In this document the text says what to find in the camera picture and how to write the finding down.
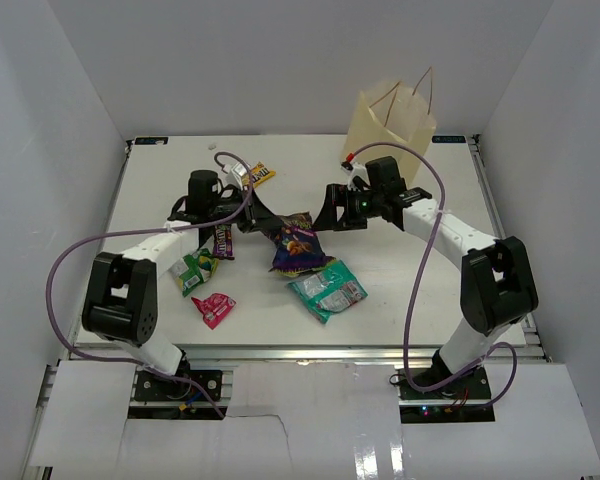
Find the dark blue Krokant snack bag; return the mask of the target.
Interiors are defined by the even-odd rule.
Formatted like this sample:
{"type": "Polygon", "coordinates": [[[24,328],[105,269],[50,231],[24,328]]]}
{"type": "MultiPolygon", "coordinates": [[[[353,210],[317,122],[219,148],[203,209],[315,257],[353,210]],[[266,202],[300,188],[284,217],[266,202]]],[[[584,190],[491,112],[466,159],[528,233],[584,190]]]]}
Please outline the dark blue Krokant snack bag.
{"type": "Polygon", "coordinates": [[[264,232],[276,248],[271,271],[297,277],[321,271],[336,261],[323,251],[309,212],[280,216],[279,219],[281,227],[264,232]]]}

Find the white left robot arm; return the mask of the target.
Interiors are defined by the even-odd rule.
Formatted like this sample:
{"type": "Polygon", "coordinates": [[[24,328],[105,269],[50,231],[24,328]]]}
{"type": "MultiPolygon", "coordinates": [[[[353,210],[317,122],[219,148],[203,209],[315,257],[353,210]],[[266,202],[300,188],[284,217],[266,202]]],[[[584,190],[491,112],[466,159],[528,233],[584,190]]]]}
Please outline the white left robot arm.
{"type": "Polygon", "coordinates": [[[224,186],[211,170],[190,174],[187,195],[174,205],[165,230],[120,253],[101,252],[92,264],[82,327],[120,345],[142,366],[158,371],[157,387],[179,399],[191,387],[180,365],[184,353],[155,331],[158,280],[185,255],[203,246],[217,225],[235,224],[243,233],[282,226],[244,186],[224,186]]]}

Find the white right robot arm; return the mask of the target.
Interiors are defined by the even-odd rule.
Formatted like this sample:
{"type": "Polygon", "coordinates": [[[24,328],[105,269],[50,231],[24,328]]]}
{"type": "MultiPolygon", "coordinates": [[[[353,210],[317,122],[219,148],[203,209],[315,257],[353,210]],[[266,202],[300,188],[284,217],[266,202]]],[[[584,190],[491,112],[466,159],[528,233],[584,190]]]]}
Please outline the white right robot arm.
{"type": "Polygon", "coordinates": [[[455,398],[468,385],[467,373],[504,347],[501,335],[538,306],[526,247],[515,236],[499,239],[445,212],[441,199],[407,186],[392,157],[366,165],[348,160],[342,166],[349,179],[327,185],[315,230],[360,230],[379,217],[425,241],[426,255],[437,251],[460,273],[458,327],[434,353],[428,370],[403,374],[415,391],[455,398]]]}

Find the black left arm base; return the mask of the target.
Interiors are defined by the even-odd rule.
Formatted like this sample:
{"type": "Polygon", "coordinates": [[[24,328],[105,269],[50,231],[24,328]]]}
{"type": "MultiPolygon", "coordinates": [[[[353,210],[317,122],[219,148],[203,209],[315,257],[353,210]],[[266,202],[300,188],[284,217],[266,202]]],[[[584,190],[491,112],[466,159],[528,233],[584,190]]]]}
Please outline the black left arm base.
{"type": "Polygon", "coordinates": [[[221,415],[197,387],[140,371],[132,390],[128,417],[139,420],[221,420],[226,412],[226,407],[221,405],[223,372],[190,370],[184,377],[207,392],[218,405],[221,415]]]}

